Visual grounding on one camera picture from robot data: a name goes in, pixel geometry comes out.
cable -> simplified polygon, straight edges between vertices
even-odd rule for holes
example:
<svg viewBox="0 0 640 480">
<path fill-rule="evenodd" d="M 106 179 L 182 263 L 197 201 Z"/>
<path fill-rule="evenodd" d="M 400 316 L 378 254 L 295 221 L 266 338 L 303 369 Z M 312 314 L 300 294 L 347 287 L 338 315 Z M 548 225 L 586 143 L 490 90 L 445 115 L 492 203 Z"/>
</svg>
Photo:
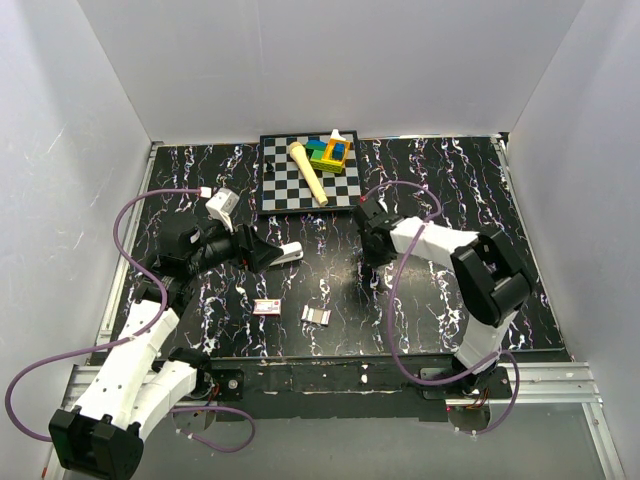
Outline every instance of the cable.
<svg viewBox="0 0 640 480">
<path fill-rule="evenodd" d="M 156 313 L 156 315 L 151 319 L 151 321 L 149 323 L 147 323 L 144 327 L 142 327 L 140 330 L 135 332 L 133 334 L 134 337 L 137 337 L 138 335 L 141 335 L 142 333 L 147 331 L 149 328 L 153 327 L 156 324 L 156 322 L 160 319 L 160 317 L 164 313 L 165 309 L 167 308 L 167 289 L 165 288 L 165 286 L 162 284 L 162 282 L 160 280 L 158 280 L 150 271 L 148 271 L 142 265 L 140 265 L 138 262 L 136 262 L 131 257 L 131 255 L 129 255 L 124 250 L 124 247 L 122 246 L 122 243 L 120 243 L 120 239 L 118 238 L 118 230 L 119 230 L 119 227 L 120 227 L 120 222 L 122 221 L 122 218 L 124 217 L 125 213 L 136 202 L 138 202 L 138 201 L 140 201 L 140 200 L 142 200 L 144 198 L 151 197 L 153 195 L 162 195 L 162 194 L 165 194 L 165 193 L 183 193 L 183 194 L 184 193 L 193 193 L 193 194 L 200 194 L 200 189 L 194 189 L 194 188 L 163 188 L 163 189 L 160 189 L 160 190 L 151 190 L 149 192 L 142 193 L 142 194 L 138 195 L 137 197 L 131 199 L 129 202 L 127 202 L 127 204 L 124 207 L 122 207 L 122 210 L 120 210 L 120 213 L 118 213 L 118 216 L 116 217 L 116 220 L 115 220 L 114 225 L 113 225 L 113 241 L 116 244 L 116 248 L 118 249 L 120 254 L 131 264 L 131 266 L 133 266 L 139 272 L 142 272 L 143 275 L 145 275 L 147 278 L 149 278 L 153 283 L 155 283 L 158 286 L 158 288 L 160 289 L 161 297 L 162 297 L 161 301 L 160 301 L 160 308 L 158 309 L 158 313 Z M 97 345 L 97 346 L 94 346 L 94 347 L 87 347 L 87 348 L 82 348 L 80 350 L 74 350 L 74 351 L 67 352 L 67 353 L 61 353 L 61 354 L 58 354 L 58 355 L 53 355 L 51 357 L 43 358 L 42 360 L 39 360 L 39 361 L 37 361 L 35 363 L 32 363 L 28 367 L 25 367 L 24 369 L 22 369 L 13 378 L 13 380 L 11 380 L 11 382 L 9 383 L 9 386 L 7 387 L 7 391 L 6 391 L 5 395 L 4 395 L 4 408 L 7 411 L 7 415 L 9 416 L 9 420 L 11 420 L 11 423 L 13 423 L 18 430 L 20 430 L 22 433 L 24 433 L 25 435 L 27 435 L 27 436 L 29 436 L 31 438 L 34 438 L 36 440 L 40 440 L 42 442 L 50 442 L 51 441 L 51 437 L 48 437 L 46 435 L 41 435 L 39 433 L 34 432 L 33 430 L 29 429 L 26 425 L 24 425 L 18 419 L 18 417 L 16 416 L 15 411 L 13 410 L 13 405 L 11 405 L 11 396 L 13 395 L 13 391 L 16 388 L 16 385 L 18 384 L 18 382 L 27 373 L 35 370 L 36 368 L 42 367 L 44 365 L 48 365 L 49 363 L 57 362 L 59 360 L 65 360 L 65 359 L 71 358 L 71 357 L 77 357 L 77 356 L 80 356 L 80 355 L 87 355 L 89 353 L 99 352 L 101 350 L 108 350 L 110 348 L 117 347 L 119 345 L 123 345 L 123 344 L 125 344 L 125 343 L 127 343 L 127 342 L 129 342 L 131 340 L 132 340 L 131 337 L 126 337 L 126 338 L 121 338 L 121 339 L 113 341 L 113 342 L 105 343 L 103 345 Z"/>
<path fill-rule="evenodd" d="M 413 249 L 417 245 L 418 240 L 420 240 L 420 236 L 422 235 L 422 232 L 427 227 L 427 222 L 433 220 L 434 218 L 436 218 L 437 216 L 439 216 L 442 213 L 442 205 L 441 205 L 440 201 L 438 200 L 438 198 L 433 193 L 431 193 L 426 187 L 423 187 L 422 185 L 418 185 L 417 183 L 405 182 L 405 181 L 399 181 L 399 180 L 385 182 L 385 183 L 382 183 L 382 184 L 378 185 L 377 187 L 372 188 L 364 196 L 364 199 L 368 199 L 375 192 L 379 191 L 382 188 L 390 186 L 390 185 L 407 185 L 407 186 L 414 187 L 414 188 L 417 188 L 419 190 L 422 190 L 427 195 L 429 195 L 429 197 L 431 197 L 431 199 L 436 204 L 436 211 L 434 213 L 431 213 L 431 214 L 427 215 L 427 217 L 424 219 L 424 223 L 420 226 L 420 228 L 416 232 L 416 235 L 413 237 L 413 240 L 409 244 L 409 248 L 407 248 L 407 251 L 402 256 L 402 259 L 400 260 L 400 265 L 398 266 L 398 270 L 396 272 L 395 278 L 393 279 L 393 285 L 391 287 L 391 292 L 389 294 L 389 305 L 387 307 L 387 338 L 389 340 L 391 357 L 393 358 L 393 361 L 395 362 L 395 364 L 398 367 L 398 369 L 400 370 L 400 372 L 406 378 L 411 380 L 413 383 L 417 383 L 418 385 L 427 386 L 427 387 L 437 387 L 437 386 L 447 385 L 449 383 L 457 382 L 458 380 L 460 380 L 460 379 L 462 379 L 462 378 L 464 378 L 464 377 L 466 377 L 468 375 L 471 375 L 478 368 L 486 365 L 487 363 L 489 363 L 489 362 L 491 362 L 493 360 L 498 359 L 501 355 L 503 355 L 503 354 L 507 355 L 509 357 L 509 360 L 511 360 L 511 363 L 513 363 L 514 370 L 516 372 L 516 385 L 514 387 L 514 392 L 513 392 L 513 395 L 511 397 L 511 402 L 509 403 L 509 406 L 505 410 L 505 413 L 498 420 L 496 420 L 496 422 L 494 422 L 492 425 L 490 425 L 489 427 L 485 428 L 484 430 L 480 430 L 479 432 L 472 432 L 473 434 L 475 434 L 475 433 L 488 433 L 491 430 L 493 430 L 494 428 L 496 428 L 498 425 L 500 425 L 506 419 L 506 417 L 509 415 L 509 413 L 511 413 L 511 410 L 513 409 L 513 406 L 515 405 L 515 400 L 516 400 L 516 397 L 518 395 L 518 391 L 520 389 L 520 372 L 518 370 L 518 366 L 517 366 L 515 357 L 511 354 L 511 352 L 504 351 L 504 352 L 501 352 L 501 353 L 500 352 L 491 353 L 491 354 L 487 355 L 485 358 L 483 358 L 482 360 L 480 360 L 475 365 L 469 367 L 467 370 L 465 370 L 463 372 L 460 372 L 460 373 L 457 373 L 456 375 L 453 375 L 451 377 L 437 379 L 437 380 L 423 380 L 421 378 L 414 377 L 411 374 L 411 372 L 409 372 L 407 370 L 407 368 L 402 364 L 402 361 L 400 360 L 400 356 L 398 354 L 398 347 L 396 346 L 396 344 L 394 342 L 394 339 L 393 339 L 393 327 L 394 327 L 394 319 L 395 319 L 395 312 L 394 312 L 393 306 L 395 304 L 395 299 L 396 299 L 396 296 L 397 296 L 398 285 L 400 284 L 400 277 L 402 276 L 402 272 L 404 271 L 404 267 L 405 267 L 405 265 L 407 263 L 407 260 L 411 256 L 411 252 L 413 252 Z"/>
<path fill-rule="evenodd" d="M 502 424 L 502 422 L 504 422 L 507 419 L 507 417 L 511 413 L 511 410 L 513 410 L 513 407 L 515 407 L 516 405 L 518 392 L 520 392 L 520 369 L 518 368 L 518 362 L 516 362 L 516 357 L 513 356 L 513 353 L 511 353 L 509 350 L 504 350 L 502 352 L 502 355 L 507 357 L 511 362 L 511 364 L 513 365 L 513 372 L 516 377 L 514 382 L 514 387 L 513 387 L 513 393 L 511 394 L 511 401 L 509 402 L 509 405 L 507 405 L 507 408 L 505 409 L 505 411 L 502 412 L 502 415 L 500 415 L 500 417 L 498 417 L 498 419 L 495 422 L 493 422 L 491 425 L 489 425 L 487 428 L 484 428 L 478 431 L 472 430 L 471 432 L 462 430 L 462 432 L 468 435 L 471 435 L 471 436 L 482 435 L 484 433 L 489 433 L 490 431 L 495 430 Z"/>
<path fill-rule="evenodd" d="M 183 430 L 183 429 L 180 428 L 180 429 L 178 429 L 178 430 L 180 430 L 180 433 L 183 433 L 187 437 L 193 438 L 194 440 L 197 440 L 200 443 L 205 444 L 209 448 L 212 448 L 212 449 L 217 450 L 218 452 L 222 452 L 222 453 L 239 452 L 244 447 L 249 445 L 251 443 L 251 441 L 253 440 L 253 437 L 256 436 L 256 421 L 247 412 L 243 412 L 242 410 L 238 410 L 237 408 L 219 407 L 219 406 L 179 407 L 179 408 L 171 409 L 170 413 L 189 413 L 189 412 L 202 412 L 202 411 L 205 411 L 205 412 L 206 411 L 227 412 L 227 413 L 234 413 L 236 415 L 240 415 L 240 416 L 246 418 L 247 420 L 249 420 L 249 424 L 251 425 L 251 434 L 249 435 L 249 437 L 244 442 L 242 442 L 240 445 L 238 445 L 236 447 L 223 447 L 222 445 L 218 445 L 217 443 L 213 443 L 211 440 L 207 440 L 206 438 L 201 437 L 200 435 L 197 435 L 195 433 L 189 432 L 188 430 Z"/>
</svg>

floor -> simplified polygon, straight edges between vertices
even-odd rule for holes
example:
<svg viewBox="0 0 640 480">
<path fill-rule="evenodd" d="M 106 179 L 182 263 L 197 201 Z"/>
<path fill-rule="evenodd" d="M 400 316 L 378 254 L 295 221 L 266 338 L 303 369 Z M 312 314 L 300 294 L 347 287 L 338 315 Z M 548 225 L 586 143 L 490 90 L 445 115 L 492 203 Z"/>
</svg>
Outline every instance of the floor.
<svg viewBox="0 0 640 480">
<path fill-rule="evenodd" d="M 247 431 L 242 422 L 222 423 L 204 435 L 233 445 Z M 596 480 L 604 475 L 580 405 L 518 405 L 498 430 L 477 440 L 454 434 L 450 425 L 414 419 L 261 420 L 253 443 L 231 455 L 211 454 L 165 419 L 147 440 L 133 478 Z"/>
<path fill-rule="evenodd" d="M 367 189 L 393 179 L 428 185 L 444 205 L 438 224 L 468 230 L 503 229 L 538 278 L 496 147 L 496 140 L 490 137 L 362 140 L 362 181 Z M 227 358 L 344 358 L 388 353 L 382 322 L 394 265 L 378 272 L 363 267 L 359 236 L 348 212 L 258 216 L 259 155 L 256 144 L 158 149 L 150 190 L 226 186 L 241 198 L 234 223 L 254 223 L 274 243 L 300 241 L 305 252 L 302 262 L 257 276 L 226 264 L 203 275 L 200 295 L 181 319 L 171 346 L 192 346 L 212 357 Z M 384 192 L 384 201 L 405 215 L 424 215 L 430 208 L 422 194 L 407 187 L 390 188 Z M 141 258 L 155 247 L 163 218 L 177 210 L 207 215 L 204 202 L 187 196 L 148 199 L 134 257 Z M 137 281 L 129 272 L 114 336 L 126 319 Z M 395 332 L 400 351 L 438 354 L 454 349 L 467 318 L 454 276 L 437 264 L 412 259 L 401 285 Z M 253 316 L 256 298 L 282 299 L 282 316 Z M 329 325 L 301 322 L 305 305 L 330 309 Z M 523 351 L 563 349 L 539 279 L 504 346 Z"/>
</svg>

blue block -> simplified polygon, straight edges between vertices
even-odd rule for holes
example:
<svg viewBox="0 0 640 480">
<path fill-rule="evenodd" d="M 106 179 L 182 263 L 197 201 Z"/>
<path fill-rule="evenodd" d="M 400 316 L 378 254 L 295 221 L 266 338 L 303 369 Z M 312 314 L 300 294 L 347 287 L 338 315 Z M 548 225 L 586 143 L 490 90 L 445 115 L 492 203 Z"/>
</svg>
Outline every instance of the blue block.
<svg viewBox="0 0 640 480">
<path fill-rule="evenodd" d="M 327 148 L 327 144 L 320 140 L 309 140 L 305 145 L 308 150 L 322 150 L 323 152 Z"/>
<path fill-rule="evenodd" d="M 342 160 L 344 156 L 344 145 L 341 143 L 336 143 L 333 146 L 333 152 L 331 154 L 334 160 Z"/>
</svg>

white wall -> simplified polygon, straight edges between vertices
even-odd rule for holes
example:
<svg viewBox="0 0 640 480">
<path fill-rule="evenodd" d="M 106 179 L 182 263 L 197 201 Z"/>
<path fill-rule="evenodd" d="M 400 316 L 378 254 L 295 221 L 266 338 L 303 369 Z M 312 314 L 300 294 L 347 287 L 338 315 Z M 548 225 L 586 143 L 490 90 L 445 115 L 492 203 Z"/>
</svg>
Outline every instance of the white wall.
<svg viewBox="0 0 640 480">
<path fill-rule="evenodd" d="M 516 196 L 569 349 L 640 478 L 640 1 L 588 0 L 511 136 Z"/>
<path fill-rule="evenodd" d="M 583 0 L 80 0 L 150 137 L 510 131 Z"/>
<path fill-rule="evenodd" d="M 75 0 L 1 0 L 0 12 L 4 395 L 22 367 L 95 340 L 117 258 L 111 223 L 137 191 L 149 139 Z M 71 365 L 18 385 L 32 429 L 47 433 Z M 4 412 L 0 432 L 0 477 L 39 478 L 51 445 Z"/>
</svg>

toy block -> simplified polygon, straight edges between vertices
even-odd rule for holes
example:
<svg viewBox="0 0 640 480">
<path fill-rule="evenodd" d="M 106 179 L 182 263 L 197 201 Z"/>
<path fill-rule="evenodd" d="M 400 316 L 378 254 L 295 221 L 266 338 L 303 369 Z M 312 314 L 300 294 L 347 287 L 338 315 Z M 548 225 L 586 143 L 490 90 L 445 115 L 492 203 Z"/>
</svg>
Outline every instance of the toy block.
<svg viewBox="0 0 640 480">
<path fill-rule="evenodd" d="M 327 144 L 321 142 L 320 140 L 309 140 L 305 145 L 305 148 L 307 150 L 322 150 L 324 152 L 324 150 L 327 148 Z"/>
</svg>

